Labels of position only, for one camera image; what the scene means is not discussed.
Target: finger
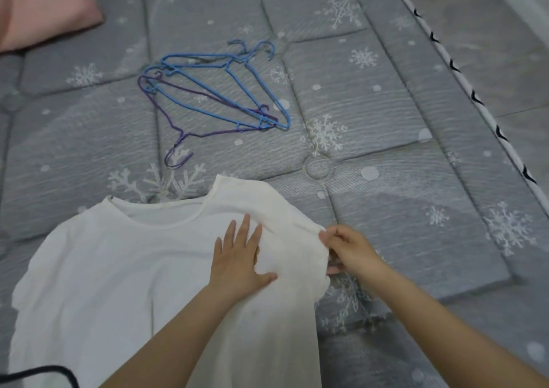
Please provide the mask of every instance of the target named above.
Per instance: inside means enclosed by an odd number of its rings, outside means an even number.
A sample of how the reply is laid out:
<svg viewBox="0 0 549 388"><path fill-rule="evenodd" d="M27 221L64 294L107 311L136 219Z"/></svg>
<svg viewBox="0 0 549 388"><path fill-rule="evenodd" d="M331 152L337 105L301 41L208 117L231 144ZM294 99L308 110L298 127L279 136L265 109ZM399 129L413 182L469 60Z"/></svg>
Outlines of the finger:
<svg viewBox="0 0 549 388"><path fill-rule="evenodd" d="M327 248L333 249L340 259L341 259L341 253L345 250L350 249L350 244L345 242L343 239L341 239L338 236L324 237L324 239L321 237L321 241Z"/></svg>
<svg viewBox="0 0 549 388"><path fill-rule="evenodd" d="M234 230L237 227L237 223L235 220L231 220L229 223L229 227L227 228L227 231L225 232L225 238L223 239L223 249L225 251L231 249L233 247L234 242Z"/></svg>
<svg viewBox="0 0 549 388"><path fill-rule="evenodd" d="M334 265L326 268L326 275L335 275L345 272L347 268L345 265Z"/></svg>
<svg viewBox="0 0 549 388"><path fill-rule="evenodd" d="M361 236L360 232L355 231L352 227L349 227L347 225L330 226L326 228L326 234L328 236L339 235L343 238L343 240L351 244L356 243L359 236Z"/></svg>
<svg viewBox="0 0 549 388"><path fill-rule="evenodd" d="M262 232L263 232L263 226L257 225L254 232L251 234L250 239L248 240L248 243L246 244L246 248L249 249L250 252L255 253L255 250L259 245L259 240L261 239Z"/></svg>
<svg viewBox="0 0 549 388"><path fill-rule="evenodd" d="M234 245L238 247L243 247L246 245L246 240L248 239L248 230L250 229L250 215L245 214L242 225L238 229L237 237L234 240Z"/></svg>
<svg viewBox="0 0 549 388"><path fill-rule="evenodd" d="M221 238L218 237L216 240L215 240L215 245L214 245L214 259L216 259L219 255L221 255Z"/></svg>
<svg viewBox="0 0 549 388"><path fill-rule="evenodd" d="M259 287L264 288L269 285L271 282L275 281L278 278L278 275L274 272L268 272L266 274L258 275L259 278Z"/></svg>
<svg viewBox="0 0 549 388"><path fill-rule="evenodd" d="M257 247L257 249L255 250L255 255L254 255L254 265L256 265L256 264L257 264L257 255L259 255L259 251L260 251L260 249L259 249L259 246L258 246L258 247Z"/></svg>

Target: wire hanger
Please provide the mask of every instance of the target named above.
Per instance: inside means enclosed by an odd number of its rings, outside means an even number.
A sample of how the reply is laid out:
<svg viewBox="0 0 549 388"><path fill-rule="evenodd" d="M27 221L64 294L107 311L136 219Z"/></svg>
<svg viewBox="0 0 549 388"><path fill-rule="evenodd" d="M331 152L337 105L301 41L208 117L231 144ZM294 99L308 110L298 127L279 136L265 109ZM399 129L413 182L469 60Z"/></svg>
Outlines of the wire hanger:
<svg viewBox="0 0 549 388"><path fill-rule="evenodd" d="M174 143L174 145L171 147L171 149L168 151L168 153L164 157L164 164L171 168L176 169L182 167L193 155L193 152L190 152L181 162L178 162L174 165L170 164L170 158L173 155L175 149L183 142L185 138L188 136L194 136L198 138L204 138L208 136L213 136L217 134L229 134L229 133L235 133L235 132L247 132L252 130L268 130L274 127L281 128L283 130L287 130L291 126L291 117L288 114L288 111L282 106L282 104L279 102L278 98L272 93L272 91L267 87L267 85L264 83L261 76L257 73L255 68L250 64L250 60L259 52L259 48L263 44L267 44L271 47L271 52L269 54L269 60L271 60L275 54L275 46L269 42L269 41L261 41L259 42L251 51L247 50L246 43L242 41L241 39L235 39L228 42L229 45L232 44L240 44L242 46L242 50L238 54L230 54L230 53L221 53L221 54L213 54L213 53L182 53L182 54L168 54L161 58L160 64L158 65L151 65L147 67L141 76L138 78L137 83L140 89L145 93L145 95L148 97L148 99L153 103L154 107L157 108L162 115L166 118L168 121L170 127L174 130L176 130L179 133L179 138ZM168 62L170 59L174 58L190 58L190 59L199 59L200 63L183 63L183 64L176 64ZM266 104L260 104L255 96L246 88L246 86L238 79L237 75L234 74L234 72L231 71L230 65L233 63L237 64L243 64L248 71L250 71L257 82L260 84L260 86L263 88L265 93L273 100L278 107L278 109L282 112L282 114L285 117L285 123L282 123L278 120L277 117L270 115L269 112L269 106ZM257 108L249 108L244 107L241 104L235 102L234 100L230 99L229 97L226 97L225 95L217 92L212 87L208 86L207 84L203 83L202 81L196 79L191 74L186 72L185 68L213 68L213 69L221 69L223 68L225 72L229 73L230 76L237 82L238 86L244 91L244 93L254 102L254 104L257 105ZM167 81L164 77L171 77L175 74L183 75L185 78L189 79L190 81L194 82L198 86L201 86L204 90L206 90L208 93L203 93L200 91L188 89L182 86L177 86L176 84L173 84L169 81ZM233 109L240 110L244 112L245 114L248 114L252 116L253 118L257 119L256 123L251 123L247 121L240 121L233 118L229 118L220 114L215 114L212 112L209 112L208 110L201 109L195 106L192 106L187 103L183 103L182 101L176 99L171 94L166 92L166 90L163 88L163 86L170 86L173 88L176 88L178 90L185 91L187 93L193 93L193 94L199 94L205 97L208 97L211 100L215 100L218 103L231 107ZM185 132L182 128L176 126L172 119L170 118L169 114L161 107L161 105L158 103L158 101L155 99L155 95L157 93L161 93L163 96L174 102L175 104L187 108L189 110L193 110L195 112L199 112L208 116L211 116L216 119L221 119L224 121L227 121L229 123L232 123L235 125L235 128L233 129L227 129L227 130L220 130L220 131L213 131L206 134L195 134L193 132Z"/></svg>

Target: white snowflake print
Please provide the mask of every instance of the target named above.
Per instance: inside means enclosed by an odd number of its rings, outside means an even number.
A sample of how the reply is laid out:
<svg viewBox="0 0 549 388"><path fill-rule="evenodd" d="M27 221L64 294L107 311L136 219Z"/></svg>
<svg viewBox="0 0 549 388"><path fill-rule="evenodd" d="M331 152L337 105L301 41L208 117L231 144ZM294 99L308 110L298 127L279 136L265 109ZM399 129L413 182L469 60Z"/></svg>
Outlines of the white snowflake print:
<svg viewBox="0 0 549 388"><path fill-rule="evenodd" d="M452 167L457 166L461 162L460 155L456 151L447 152L446 157L448 158L448 162L452 164Z"/></svg>
<svg viewBox="0 0 549 388"><path fill-rule="evenodd" d="M345 125L339 126L336 121L332 122L331 119L332 115L326 114L305 124L311 136L311 148L315 156L320 155L321 150L327 152L330 149L336 151L343 149L343 145L339 143L339 140L343 137L343 133L347 132L347 127ZM307 137L302 136L300 140L306 142Z"/></svg>
<svg viewBox="0 0 549 388"><path fill-rule="evenodd" d="M374 54L368 49L368 47L366 47L364 50L352 50L349 62L360 66L360 68L364 68L376 66L378 58L378 54Z"/></svg>
<svg viewBox="0 0 549 388"><path fill-rule="evenodd" d="M176 149L170 156L170 165L176 165L188 154L189 151L187 149ZM122 172L114 171L110 173L109 180L112 182L108 187L111 190L124 187L125 192L136 193L143 203L147 203L148 196L154 197L152 202L176 201L197 193L198 189L196 186L204 183L204 179L200 177L206 170L204 169L204 164L196 164L191 174L189 174L189 170L182 171L182 180L176 178L176 174L179 174L181 171L177 169L170 170L170 174L164 177L160 168L155 163L151 163L147 172L153 175L153 179L142 179L149 186L146 192L139 189L136 181L129 180L131 172L127 168Z"/></svg>
<svg viewBox="0 0 549 388"><path fill-rule="evenodd" d="M395 25L399 31L402 31L403 29L413 28L415 20L411 16L405 15L393 19L391 23Z"/></svg>
<svg viewBox="0 0 549 388"><path fill-rule="evenodd" d="M115 191L118 187L125 187L125 192L134 192L136 193L143 203L147 203L147 196L140 189L137 188L137 182L128 179L131 172L127 168L124 168L122 172L113 171L109 174L109 180L111 181L108 188Z"/></svg>
<svg viewBox="0 0 549 388"><path fill-rule="evenodd" d="M249 34L254 28L251 25L244 25L240 28L238 28L239 33L243 33L244 35Z"/></svg>
<svg viewBox="0 0 549 388"><path fill-rule="evenodd" d="M288 75L284 71L284 68L282 68L282 65L271 69L269 75L271 76L271 80L277 84L288 84Z"/></svg>
<svg viewBox="0 0 549 388"><path fill-rule="evenodd" d="M97 72L96 65L79 67L75 65L72 77L66 79L66 82L74 87L86 87L97 83L102 77L102 72Z"/></svg>
<svg viewBox="0 0 549 388"><path fill-rule="evenodd" d="M528 224L532 217L519 211L508 211L507 203L498 203L497 209L490 209L490 216L484 220L496 242L503 247L503 255L511 256L512 247L523 248L525 243L535 245L536 239L531 236Z"/></svg>
<svg viewBox="0 0 549 388"><path fill-rule="evenodd" d="M320 299L317 308L320 306L329 306L330 310L336 303L339 311L336 315L324 316L320 318L320 325L324 330L332 333L347 332L348 317L351 312L366 315L364 306L360 301L371 300L370 296L360 287L358 281L349 274L335 275L331 279L330 287L326 290L324 296Z"/></svg>
<svg viewBox="0 0 549 388"><path fill-rule="evenodd" d="M436 206L431 206L426 215L429 217L429 224L431 225L444 226L446 221L449 220L449 217L444 214L444 209Z"/></svg>
<svg viewBox="0 0 549 388"><path fill-rule="evenodd" d="M346 17L349 18L350 23L354 23L359 28L362 27L360 15L357 13L357 11L360 11L360 6L355 0L326 0L326 2L328 7L321 11L316 10L315 15L324 14L330 17L332 30L336 30Z"/></svg>

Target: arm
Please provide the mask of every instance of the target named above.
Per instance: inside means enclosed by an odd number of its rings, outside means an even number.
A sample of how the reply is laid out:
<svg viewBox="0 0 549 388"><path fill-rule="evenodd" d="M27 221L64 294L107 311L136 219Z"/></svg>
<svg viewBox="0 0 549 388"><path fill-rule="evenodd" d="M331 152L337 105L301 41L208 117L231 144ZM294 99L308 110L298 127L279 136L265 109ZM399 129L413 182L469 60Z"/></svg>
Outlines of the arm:
<svg viewBox="0 0 549 388"><path fill-rule="evenodd" d="M391 269L367 239L348 226L319 234L342 266L383 300L452 388L549 387L549 380L450 313L412 281Z"/></svg>
<svg viewBox="0 0 549 388"><path fill-rule="evenodd" d="M217 238L209 284L100 388L184 388L211 336L240 300L274 281L255 273L261 237L258 225L248 241L246 215L236 239L230 222L224 242Z"/></svg>

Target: gray mattress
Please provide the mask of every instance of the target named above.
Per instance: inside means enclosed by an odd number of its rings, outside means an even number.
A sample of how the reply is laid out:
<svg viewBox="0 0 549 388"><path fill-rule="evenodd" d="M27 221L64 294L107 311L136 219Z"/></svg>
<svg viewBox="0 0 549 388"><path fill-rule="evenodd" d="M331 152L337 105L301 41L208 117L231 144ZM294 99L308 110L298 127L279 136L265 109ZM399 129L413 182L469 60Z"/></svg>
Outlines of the gray mattress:
<svg viewBox="0 0 549 388"><path fill-rule="evenodd" d="M0 56L0 371L11 292L48 232L107 194L197 197L223 174L266 180L321 225L357 228L395 269L549 375L547 200L409 0L97 2L103 25ZM254 66L292 127L188 139L176 157L194 156L170 170L162 159L177 135L137 75L168 53L235 52L234 38L276 45ZM202 76L244 100L221 72ZM162 105L184 128L227 128ZM324 386L445 386L348 276L333 277L316 314Z"/></svg>

